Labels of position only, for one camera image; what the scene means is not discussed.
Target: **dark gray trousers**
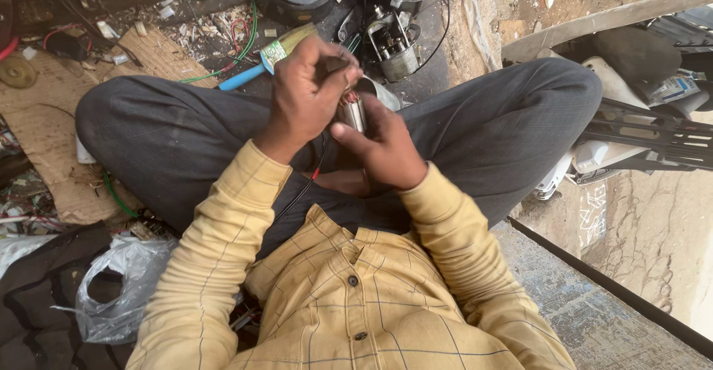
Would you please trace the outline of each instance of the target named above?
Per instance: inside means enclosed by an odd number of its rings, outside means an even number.
[[[472,196],[489,223],[532,192],[594,115],[601,85],[564,59],[539,59],[466,82],[400,110],[416,148]],[[139,200],[184,231],[235,153],[267,123],[270,99],[203,89],[148,76],[117,77],[79,102],[77,133],[87,150]],[[343,169],[327,132],[322,173]],[[296,170],[274,203],[279,213],[307,184],[322,155],[317,138],[294,158]],[[258,259],[302,225],[318,203],[338,224],[408,231],[393,191],[359,199],[312,185],[264,235]]]

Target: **blue paintbrush handle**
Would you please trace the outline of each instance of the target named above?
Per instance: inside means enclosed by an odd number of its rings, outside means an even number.
[[[261,73],[267,72],[264,64],[253,66],[243,73],[236,74],[230,79],[218,85],[221,90],[235,90],[236,88],[248,83],[250,80],[258,77]]]

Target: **knee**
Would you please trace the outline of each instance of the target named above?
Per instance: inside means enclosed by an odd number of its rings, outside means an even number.
[[[85,147],[91,148],[100,130],[106,129],[113,116],[113,101],[121,99],[131,84],[129,77],[115,77],[94,86],[79,100],[75,113],[76,132]]]
[[[569,59],[542,58],[533,61],[536,72],[548,77],[551,90],[567,94],[569,104],[576,104],[591,116],[602,100],[602,83],[593,70]]]

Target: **black cloth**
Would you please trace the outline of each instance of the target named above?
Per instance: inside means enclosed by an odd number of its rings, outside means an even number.
[[[74,307],[84,274],[109,243],[102,223],[79,227],[10,265],[0,279],[0,369],[124,368],[132,344],[86,344],[75,314],[50,308]],[[119,275],[116,282],[94,286],[90,293],[108,301],[120,288]]]
[[[472,196],[495,224],[532,192],[575,142],[601,100],[589,69],[564,59],[510,66],[398,113],[424,159]],[[270,99],[203,89],[147,76],[117,77],[90,90],[76,112],[86,149],[143,203],[178,231],[245,142],[267,123]],[[341,169],[327,132],[322,173]],[[312,171],[318,137],[292,161]],[[298,173],[274,203],[279,213],[307,179]],[[302,225],[313,203],[338,224],[408,231],[410,217],[393,191],[367,199],[316,184],[267,230],[263,258]]]

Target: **man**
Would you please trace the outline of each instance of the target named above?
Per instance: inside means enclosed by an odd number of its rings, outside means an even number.
[[[330,56],[349,64],[317,80]],[[575,368],[488,223],[589,122],[601,98],[592,72],[539,60],[398,114],[364,96],[368,139],[325,131],[362,76],[348,52],[310,37],[275,71],[272,101],[120,77],[79,105],[88,150],[185,229],[129,369]],[[337,167],[340,148],[376,182]],[[325,180],[272,224],[308,183],[292,168],[311,174],[323,155]],[[392,190],[365,190],[374,184]],[[241,284],[263,314],[257,347],[238,354],[228,320]]]

